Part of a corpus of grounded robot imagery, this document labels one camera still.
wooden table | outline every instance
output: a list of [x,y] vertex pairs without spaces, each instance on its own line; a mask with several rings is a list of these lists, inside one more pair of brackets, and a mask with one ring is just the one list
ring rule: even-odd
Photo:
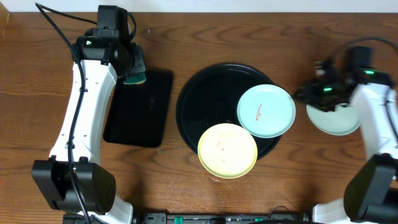
[[[96,19],[94,13],[78,16]],[[383,36],[398,42],[396,14],[136,13],[138,41],[149,67],[174,71],[162,145],[157,149],[102,141],[102,166],[117,193],[140,211],[267,213],[277,205],[305,211],[342,197],[364,164],[360,131],[325,134],[299,103],[293,126],[244,177],[208,173],[182,140],[175,122],[178,94],[197,71],[220,62],[258,68],[293,93],[314,77],[313,63],[344,41]],[[52,15],[74,42],[91,24]],[[375,67],[398,73],[382,44]],[[72,86],[69,50],[38,13],[12,13],[0,43],[0,223],[60,223],[31,177],[59,134]]]

black round tray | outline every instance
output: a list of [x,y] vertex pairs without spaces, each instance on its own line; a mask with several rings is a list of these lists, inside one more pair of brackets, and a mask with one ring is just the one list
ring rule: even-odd
[[[274,83],[265,74],[236,63],[218,64],[194,75],[182,88],[175,115],[182,139],[198,153],[201,135],[221,123],[239,126],[236,108],[244,92],[262,84]],[[264,139],[253,136],[257,144],[257,160],[263,158],[279,142],[281,136]]]

white background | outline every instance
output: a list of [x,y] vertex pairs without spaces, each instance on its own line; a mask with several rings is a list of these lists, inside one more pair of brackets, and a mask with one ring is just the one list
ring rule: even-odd
[[132,12],[398,12],[398,0],[0,0],[11,12],[37,1],[63,12],[96,12],[99,4]]

yellow plate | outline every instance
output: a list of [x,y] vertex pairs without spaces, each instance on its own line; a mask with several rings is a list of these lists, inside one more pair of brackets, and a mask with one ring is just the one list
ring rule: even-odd
[[208,172],[232,179],[253,168],[257,161],[257,145],[244,128],[235,124],[217,124],[201,136],[198,155]]

black plate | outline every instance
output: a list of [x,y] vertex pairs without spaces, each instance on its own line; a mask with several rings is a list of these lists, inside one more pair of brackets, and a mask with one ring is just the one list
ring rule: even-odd
[[[274,85],[259,70],[235,63],[213,65],[194,75],[182,88],[175,110],[178,130],[185,143],[198,153],[199,139],[208,128],[221,123],[241,126],[236,115],[239,99],[248,89],[262,84]],[[253,136],[257,159],[271,151],[280,137]]]

